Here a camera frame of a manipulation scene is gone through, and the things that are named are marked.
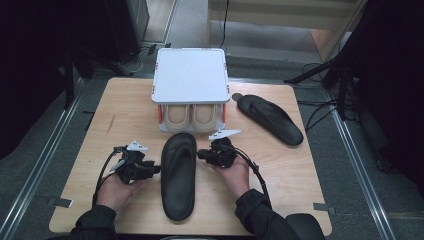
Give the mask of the grey tape piece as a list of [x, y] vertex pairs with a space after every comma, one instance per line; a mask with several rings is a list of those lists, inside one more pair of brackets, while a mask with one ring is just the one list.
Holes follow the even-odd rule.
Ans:
[[313, 208], [316, 211], [325, 211], [330, 215], [335, 215], [336, 214], [336, 209], [334, 207], [331, 207], [325, 203], [313, 203]]
[[72, 206], [72, 203], [73, 201], [70, 199], [52, 197], [49, 199], [47, 205], [51, 207], [70, 208]]

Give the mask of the dark cabinet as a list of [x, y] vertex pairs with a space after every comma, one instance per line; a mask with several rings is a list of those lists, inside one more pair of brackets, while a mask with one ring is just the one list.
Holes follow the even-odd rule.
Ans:
[[127, 63], [141, 52], [150, 19], [146, 0], [104, 0], [117, 60]]

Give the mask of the metal floor rail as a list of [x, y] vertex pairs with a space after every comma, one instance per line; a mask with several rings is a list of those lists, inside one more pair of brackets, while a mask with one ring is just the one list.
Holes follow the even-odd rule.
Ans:
[[75, 98], [70, 105], [60, 110], [60, 116], [53, 124], [53, 129], [49, 134], [49, 138], [45, 141], [42, 149], [37, 155], [36, 161], [31, 165], [30, 172], [25, 177], [22, 187], [19, 189], [14, 198], [7, 215], [0, 225], [0, 240], [11, 240], [16, 229], [21, 222], [25, 212], [30, 205], [34, 194], [39, 187], [43, 176], [53, 158], [53, 155], [66, 131], [72, 117], [78, 107], [81, 91], [85, 82], [79, 78], [75, 82]]
[[397, 240], [380, 197], [366, 171], [346, 123], [339, 116], [337, 105], [332, 104], [332, 118], [348, 154], [356, 179], [371, 213], [381, 240]]

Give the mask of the person's left hand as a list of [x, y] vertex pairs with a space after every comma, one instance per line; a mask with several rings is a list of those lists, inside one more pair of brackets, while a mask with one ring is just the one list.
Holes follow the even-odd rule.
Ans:
[[118, 175], [111, 174], [104, 179], [98, 191], [96, 204], [109, 207], [117, 212], [145, 183], [145, 180], [137, 180], [130, 184], [124, 184]]

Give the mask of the cream perforated clog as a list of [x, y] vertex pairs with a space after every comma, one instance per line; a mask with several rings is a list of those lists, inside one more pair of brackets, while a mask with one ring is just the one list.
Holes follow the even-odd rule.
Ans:
[[190, 124], [187, 105], [169, 105], [165, 113], [165, 125], [171, 131], [186, 129]]
[[193, 106], [192, 125], [196, 131], [210, 132], [215, 129], [217, 120], [217, 107], [210, 104], [197, 104]]

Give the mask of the person's right hand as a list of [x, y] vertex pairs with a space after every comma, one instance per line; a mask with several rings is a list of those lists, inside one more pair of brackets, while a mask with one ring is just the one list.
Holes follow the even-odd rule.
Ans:
[[236, 199], [250, 190], [249, 166], [241, 157], [236, 157], [229, 168], [215, 166], [213, 170], [224, 179]]

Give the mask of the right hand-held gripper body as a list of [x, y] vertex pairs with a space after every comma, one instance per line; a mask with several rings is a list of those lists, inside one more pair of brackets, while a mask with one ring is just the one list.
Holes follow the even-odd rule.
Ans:
[[208, 137], [211, 140], [210, 158], [214, 158], [215, 161], [212, 165], [222, 168], [228, 168], [232, 165], [237, 153], [229, 137], [240, 132], [240, 129], [218, 130]]

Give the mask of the black tripod stand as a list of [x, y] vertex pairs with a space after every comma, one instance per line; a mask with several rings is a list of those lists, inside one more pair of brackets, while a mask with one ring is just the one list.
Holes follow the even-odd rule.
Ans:
[[288, 84], [298, 84], [312, 76], [318, 75], [323, 71], [327, 71], [321, 85], [324, 89], [333, 88], [337, 82], [339, 82], [339, 90], [337, 96], [337, 113], [342, 120], [347, 120], [347, 89], [348, 83], [354, 79], [353, 76], [353, 52], [358, 45], [358, 36], [355, 32], [352, 32], [346, 40], [344, 46], [340, 51], [330, 60], [319, 64], [317, 67], [302, 73], [292, 79], [285, 80]]

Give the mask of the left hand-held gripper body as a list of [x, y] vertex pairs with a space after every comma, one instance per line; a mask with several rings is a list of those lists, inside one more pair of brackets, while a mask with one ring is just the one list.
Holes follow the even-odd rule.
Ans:
[[149, 177], [149, 170], [143, 162], [143, 151], [147, 150], [147, 147], [134, 140], [129, 145], [116, 147], [115, 150], [121, 153], [121, 158], [114, 165], [114, 172], [124, 184]]

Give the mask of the dark curtain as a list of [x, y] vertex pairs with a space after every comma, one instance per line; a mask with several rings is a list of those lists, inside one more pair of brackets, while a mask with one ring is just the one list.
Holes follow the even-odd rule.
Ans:
[[46, 0], [0, 0], [0, 160], [64, 89]]
[[359, 94], [387, 139], [378, 152], [424, 197], [424, 0], [369, 0], [355, 32]]

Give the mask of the black slipper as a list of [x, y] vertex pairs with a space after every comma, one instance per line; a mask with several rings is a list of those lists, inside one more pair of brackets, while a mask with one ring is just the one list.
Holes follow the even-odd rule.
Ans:
[[288, 146], [298, 146], [303, 134], [290, 116], [278, 105], [256, 95], [242, 95], [236, 100], [238, 109], [248, 118]]
[[196, 152], [196, 140], [189, 133], [173, 135], [162, 150], [162, 205], [172, 221], [184, 221], [194, 209]]

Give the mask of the white shoe rack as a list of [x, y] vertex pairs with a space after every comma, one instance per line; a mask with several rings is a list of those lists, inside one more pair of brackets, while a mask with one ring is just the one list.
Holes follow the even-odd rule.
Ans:
[[[225, 107], [230, 100], [225, 53], [218, 48], [163, 48], [157, 54], [151, 94], [158, 106], [159, 129], [163, 132], [199, 132], [192, 125], [193, 106], [217, 107], [214, 132], [225, 127]], [[171, 131], [165, 125], [169, 105], [187, 105], [190, 124]]]

